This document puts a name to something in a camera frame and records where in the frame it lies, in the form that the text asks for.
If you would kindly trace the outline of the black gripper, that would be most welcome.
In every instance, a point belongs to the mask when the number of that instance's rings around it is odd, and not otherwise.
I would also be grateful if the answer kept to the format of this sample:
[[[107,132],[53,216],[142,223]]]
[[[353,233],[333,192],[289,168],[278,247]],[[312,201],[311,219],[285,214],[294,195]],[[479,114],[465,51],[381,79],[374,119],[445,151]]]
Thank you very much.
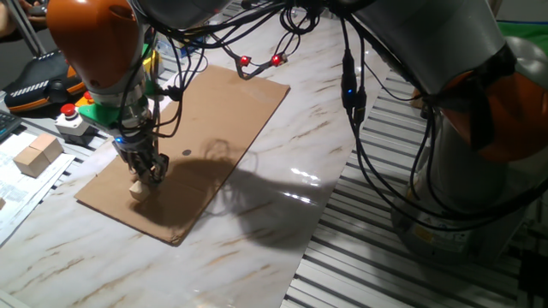
[[[142,128],[137,132],[114,135],[113,145],[117,154],[128,164],[134,181],[142,181],[144,165],[149,168],[148,183],[159,185],[164,181],[170,158],[158,153],[158,138],[151,128]]]

